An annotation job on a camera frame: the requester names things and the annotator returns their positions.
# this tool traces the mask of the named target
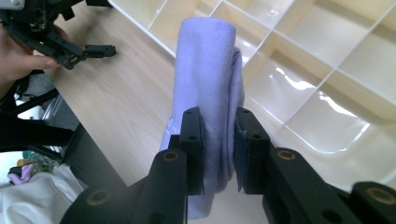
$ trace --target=folded towel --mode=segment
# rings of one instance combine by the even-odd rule
[[[216,192],[233,175],[233,124],[243,105],[242,56],[234,47],[235,28],[215,18],[190,18],[181,23],[175,68],[173,111],[163,134],[179,134],[183,112],[199,106],[205,124],[205,196],[189,197],[189,218],[207,217]]]

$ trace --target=finger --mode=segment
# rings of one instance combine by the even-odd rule
[[[23,62],[20,63],[20,67],[27,70],[44,70],[59,66],[59,63],[55,59],[48,56],[25,55],[22,58]]]

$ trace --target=light wood surface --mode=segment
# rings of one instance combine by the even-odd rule
[[[72,42],[111,44],[117,55],[69,71],[46,71],[95,143],[129,186],[146,176],[172,110],[175,59],[114,8],[73,7],[56,24]],[[267,223],[261,197],[237,192],[235,178],[208,218],[189,223]]]

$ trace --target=robotic arm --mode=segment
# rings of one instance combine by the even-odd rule
[[[186,111],[180,135],[156,155],[148,176],[129,188],[86,189],[61,223],[187,223],[187,196],[203,192],[202,127],[199,108]],[[262,195],[269,223],[396,223],[396,190],[369,181],[349,194],[328,185],[297,151],[273,147],[245,108],[237,110],[234,142],[239,189]]]
[[[82,0],[0,0],[0,20],[15,39],[30,49],[55,58],[71,70],[87,58],[104,58],[116,54],[111,45],[87,45],[80,49],[63,39],[54,21],[59,14],[66,21],[74,17],[72,6]],[[87,0],[89,6],[110,7],[105,0]]]

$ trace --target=screw hole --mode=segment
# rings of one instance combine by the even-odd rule
[[[286,151],[286,150],[278,151],[277,156],[283,160],[286,160],[286,161],[292,161],[292,160],[296,159],[296,156],[294,155],[294,153]]]
[[[167,152],[163,154],[163,159],[165,161],[175,161],[178,159],[178,154],[176,152]]]
[[[383,189],[368,188],[366,190],[366,193],[379,203],[384,203],[388,205],[396,204],[396,197]]]
[[[87,204],[90,206],[98,206],[107,202],[110,198],[111,191],[108,189],[98,189],[87,198]]]

